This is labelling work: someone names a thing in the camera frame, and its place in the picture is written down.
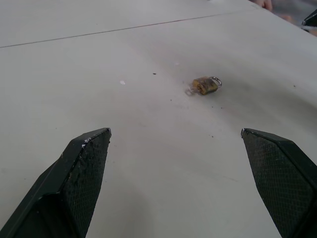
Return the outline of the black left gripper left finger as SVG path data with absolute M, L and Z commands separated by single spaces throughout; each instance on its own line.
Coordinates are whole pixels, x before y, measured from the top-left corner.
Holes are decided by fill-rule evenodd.
M 2 238 L 84 238 L 102 187 L 110 128 L 72 139 L 35 181 L 0 231 Z

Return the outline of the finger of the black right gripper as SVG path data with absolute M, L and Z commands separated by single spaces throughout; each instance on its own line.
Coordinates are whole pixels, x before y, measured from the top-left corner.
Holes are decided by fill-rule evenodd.
M 303 20 L 302 25 L 317 26 L 317 9 Z

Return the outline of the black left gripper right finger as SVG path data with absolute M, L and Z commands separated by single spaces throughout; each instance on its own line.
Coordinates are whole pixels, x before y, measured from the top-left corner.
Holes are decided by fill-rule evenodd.
M 317 236 L 317 166 L 291 140 L 241 131 L 258 193 L 283 238 Z

